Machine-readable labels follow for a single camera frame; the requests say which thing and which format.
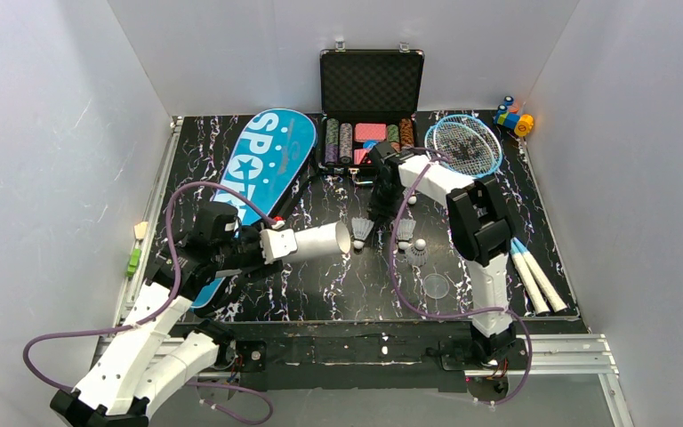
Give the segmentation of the white shuttlecock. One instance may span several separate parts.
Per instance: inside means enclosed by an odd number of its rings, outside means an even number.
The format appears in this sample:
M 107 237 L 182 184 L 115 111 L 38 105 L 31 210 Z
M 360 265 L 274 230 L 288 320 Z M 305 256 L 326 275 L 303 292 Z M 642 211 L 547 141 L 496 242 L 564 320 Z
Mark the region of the white shuttlecock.
M 416 239 L 405 250 L 405 257 L 406 261 L 414 267 L 425 265 L 429 258 L 427 242 L 422 238 Z

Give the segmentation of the white shuttlecock tube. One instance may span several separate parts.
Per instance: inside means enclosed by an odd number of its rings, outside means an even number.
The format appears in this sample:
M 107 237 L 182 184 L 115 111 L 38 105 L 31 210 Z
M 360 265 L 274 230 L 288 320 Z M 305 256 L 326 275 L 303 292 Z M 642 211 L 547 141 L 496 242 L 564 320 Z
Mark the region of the white shuttlecock tube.
M 285 262 L 305 262 L 327 255 L 348 254 L 352 247 L 350 232 L 344 222 L 333 222 L 294 232 L 297 250 Z

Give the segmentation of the grey shuttlecock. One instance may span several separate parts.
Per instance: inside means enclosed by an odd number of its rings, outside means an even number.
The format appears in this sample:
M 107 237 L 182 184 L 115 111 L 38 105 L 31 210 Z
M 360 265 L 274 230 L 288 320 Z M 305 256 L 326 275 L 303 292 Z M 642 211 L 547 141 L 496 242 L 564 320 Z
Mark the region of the grey shuttlecock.
M 374 222 L 363 217 L 351 219 L 352 245 L 356 251 L 361 251 L 365 247 L 365 241 L 374 229 Z
M 412 243 L 416 220 L 403 218 L 398 223 L 396 239 L 398 250 L 405 251 Z

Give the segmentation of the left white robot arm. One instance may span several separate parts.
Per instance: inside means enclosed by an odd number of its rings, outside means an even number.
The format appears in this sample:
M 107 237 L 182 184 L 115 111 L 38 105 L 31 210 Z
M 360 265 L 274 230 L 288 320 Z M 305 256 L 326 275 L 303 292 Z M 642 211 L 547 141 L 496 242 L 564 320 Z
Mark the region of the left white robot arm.
M 204 320 L 161 360 L 157 351 L 199 292 L 216 278 L 246 281 L 297 252 L 295 234 L 279 221 L 241 225 L 233 205 L 201 210 L 193 228 L 167 234 L 168 255 L 153 264 L 150 284 L 111 344 L 74 386 L 58 389 L 51 410 L 68 426 L 147 426 L 153 414 L 201 371 L 239 358 L 235 333 Z

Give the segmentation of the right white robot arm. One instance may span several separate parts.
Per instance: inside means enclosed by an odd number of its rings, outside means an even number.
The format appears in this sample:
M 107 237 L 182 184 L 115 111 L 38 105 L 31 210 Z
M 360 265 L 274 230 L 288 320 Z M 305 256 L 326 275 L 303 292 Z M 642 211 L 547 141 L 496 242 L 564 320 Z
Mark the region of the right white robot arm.
M 389 257 L 398 250 L 398 232 L 414 192 L 447 210 L 451 242 L 467 263 L 472 286 L 472 356 L 486 364 L 506 356 L 516 340 L 507 290 L 507 264 L 515 228 L 494 179 L 479 179 L 451 169 L 443 151 L 412 148 L 395 151 L 387 142 L 368 153 L 376 177 L 369 217 L 392 222 Z

